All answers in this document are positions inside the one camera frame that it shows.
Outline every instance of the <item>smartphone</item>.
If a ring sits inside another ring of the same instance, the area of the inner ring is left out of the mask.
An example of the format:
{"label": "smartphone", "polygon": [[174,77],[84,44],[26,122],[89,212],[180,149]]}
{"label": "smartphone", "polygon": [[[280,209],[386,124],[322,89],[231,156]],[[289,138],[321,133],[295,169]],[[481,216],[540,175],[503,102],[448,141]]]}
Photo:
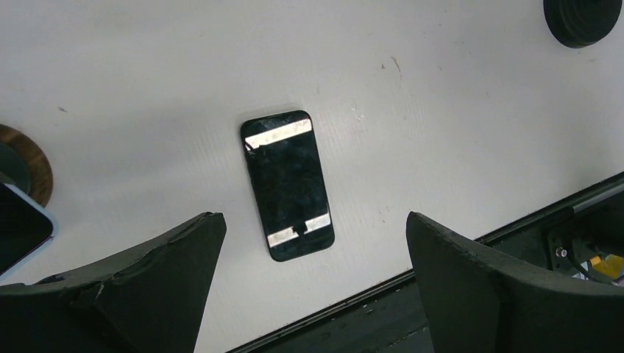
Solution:
{"label": "smartphone", "polygon": [[273,260],[332,246],[330,207],[309,114],[299,110],[247,121],[241,139]]}
{"label": "smartphone", "polygon": [[0,182],[0,275],[51,239],[54,217],[14,185]]}

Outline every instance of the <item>white surface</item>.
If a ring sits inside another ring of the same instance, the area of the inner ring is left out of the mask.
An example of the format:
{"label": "white surface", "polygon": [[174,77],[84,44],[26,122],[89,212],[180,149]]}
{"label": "white surface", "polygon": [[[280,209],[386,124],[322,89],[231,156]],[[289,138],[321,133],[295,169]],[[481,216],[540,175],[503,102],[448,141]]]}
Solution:
{"label": "white surface", "polygon": [[[622,171],[623,28],[579,51],[540,1],[3,0],[0,123],[48,154],[60,223],[3,283],[221,211],[197,351],[234,348],[410,268],[409,210],[476,238]],[[336,242],[276,263],[238,128],[294,109]]]}

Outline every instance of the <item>bolt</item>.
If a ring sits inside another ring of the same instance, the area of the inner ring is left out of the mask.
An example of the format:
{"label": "bolt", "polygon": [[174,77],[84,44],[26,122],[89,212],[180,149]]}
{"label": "bolt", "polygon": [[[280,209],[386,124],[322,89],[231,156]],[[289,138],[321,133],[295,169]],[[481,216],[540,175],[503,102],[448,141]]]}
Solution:
{"label": "bolt", "polygon": [[557,249],[555,249],[555,255],[557,255],[557,257],[566,257],[567,250],[562,247],[558,247]]}

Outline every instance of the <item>wooden coaster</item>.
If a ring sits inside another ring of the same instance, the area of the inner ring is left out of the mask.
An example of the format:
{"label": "wooden coaster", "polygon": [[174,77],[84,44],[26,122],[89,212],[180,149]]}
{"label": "wooden coaster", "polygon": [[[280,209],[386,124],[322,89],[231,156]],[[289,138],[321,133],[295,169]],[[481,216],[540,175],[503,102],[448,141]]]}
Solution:
{"label": "wooden coaster", "polygon": [[28,165],[32,178],[28,196],[46,206],[52,196],[52,168],[39,146],[16,129],[0,124],[0,142],[17,152]]}

